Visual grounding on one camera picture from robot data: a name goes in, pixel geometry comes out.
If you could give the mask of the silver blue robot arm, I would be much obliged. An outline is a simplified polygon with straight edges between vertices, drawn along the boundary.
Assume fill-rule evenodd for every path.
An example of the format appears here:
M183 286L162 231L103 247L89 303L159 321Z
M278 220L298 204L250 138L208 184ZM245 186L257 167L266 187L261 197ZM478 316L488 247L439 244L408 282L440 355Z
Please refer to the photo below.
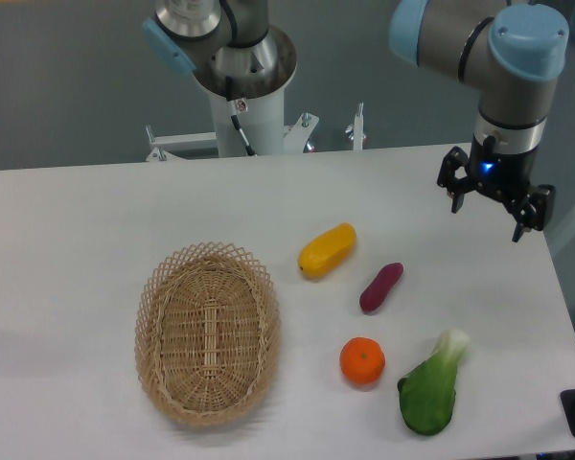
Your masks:
M299 152L311 123L284 126L284 91L296 70L291 40L264 1L157 1L143 25L153 52L193 76L212 107L222 157ZM392 52L480 93L469 150L445 156L437 182L462 206L469 192L501 203L514 235L540 231L555 190L530 181L569 27L523 1L402 1L389 26Z

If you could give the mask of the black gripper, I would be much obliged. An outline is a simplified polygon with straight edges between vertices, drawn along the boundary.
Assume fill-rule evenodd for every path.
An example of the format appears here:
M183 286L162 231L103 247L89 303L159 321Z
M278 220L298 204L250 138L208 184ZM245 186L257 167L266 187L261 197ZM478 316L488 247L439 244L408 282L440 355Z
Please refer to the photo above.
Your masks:
M472 143L470 157L454 146L443 158L437 185L451 199L451 212L456 214L465 195L477 191L501 203L511 203L516 221L512 242L524 233L543 231L551 220L556 188L551 184L530 186L530 174L538 149L520 154L488 152L481 144Z

